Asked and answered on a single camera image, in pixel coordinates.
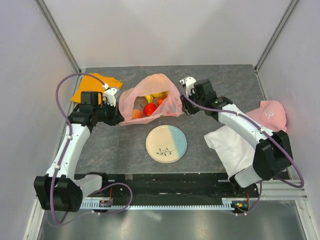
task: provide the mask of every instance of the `pink mesh bag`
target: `pink mesh bag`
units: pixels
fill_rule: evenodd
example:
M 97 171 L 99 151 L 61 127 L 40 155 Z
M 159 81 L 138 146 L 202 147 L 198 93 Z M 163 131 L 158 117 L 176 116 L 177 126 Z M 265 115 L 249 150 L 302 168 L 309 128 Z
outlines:
M 135 106 L 139 104 L 139 99 L 143 99 L 141 97 L 166 91 L 168 91 L 168 96 L 151 116 L 132 119 L 133 110 L 136 108 Z M 120 123 L 121 126 L 147 124 L 159 117 L 178 117 L 184 113 L 182 111 L 182 102 L 177 87 L 162 73 L 147 76 L 134 88 L 124 91 L 119 98 L 119 111 L 124 117 L 124 121 Z

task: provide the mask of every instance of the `pink hat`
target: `pink hat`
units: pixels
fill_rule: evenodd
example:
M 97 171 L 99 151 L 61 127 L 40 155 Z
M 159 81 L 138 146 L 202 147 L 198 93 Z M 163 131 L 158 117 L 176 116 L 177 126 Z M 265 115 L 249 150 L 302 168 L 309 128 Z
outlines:
M 259 108 L 247 112 L 246 115 L 275 132 L 287 131 L 286 111 L 278 101 L 261 101 Z

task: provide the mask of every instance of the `plant branch drawing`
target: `plant branch drawing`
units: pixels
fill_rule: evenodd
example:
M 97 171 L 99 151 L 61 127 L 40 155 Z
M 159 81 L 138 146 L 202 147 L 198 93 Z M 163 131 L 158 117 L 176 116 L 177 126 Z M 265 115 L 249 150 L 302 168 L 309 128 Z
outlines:
M 161 150 L 161 148 L 159 148 L 159 151 L 156 154 L 158 154 L 160 156 L 164 155 L 167 157 L 167 156 L 171 155 L 173 151 L 174 150 L 169 150 L 168 148 L 163 149 L 163 150 Z

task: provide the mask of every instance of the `wall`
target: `wall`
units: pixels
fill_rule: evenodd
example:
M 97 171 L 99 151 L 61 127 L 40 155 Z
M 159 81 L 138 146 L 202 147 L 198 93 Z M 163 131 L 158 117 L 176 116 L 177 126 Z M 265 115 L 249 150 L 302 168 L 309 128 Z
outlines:
M 82 68 L 255 64 L 290 0 L 45 0 Z
M 33 0 L 3 2 L 0 31 L 0 238 L 19 240 L 64 126 L 56 86 L 74 71 Z M 64 109 L 74 88 L 61 89 Z
M 268 99 L 286 110 L 294 160 L 320 224 L 320 2 L 301 0 L 260 70 Z

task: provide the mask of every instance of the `red apple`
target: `red apple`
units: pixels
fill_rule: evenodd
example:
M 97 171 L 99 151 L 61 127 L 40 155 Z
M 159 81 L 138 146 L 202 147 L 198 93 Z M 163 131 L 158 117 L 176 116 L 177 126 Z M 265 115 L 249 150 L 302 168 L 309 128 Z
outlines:
M 154 113 L 156 109 L 157 109 L 157 105 L 155 105 L 154 103 L 148 103 L 147 105 L 144 106 L 143 113 L 144 115 L 149 117 Z
M 140 119 L 144 117 L 144 113 L 139 109 L 133 109 L 132 119 Z
M 162 104 L 162 102 L 163 102 L 165 99 L 166 99 L 165 97 L 159 97 L 159 98 L 156 100 L 156 105 L 159 107 L 159 105 Z

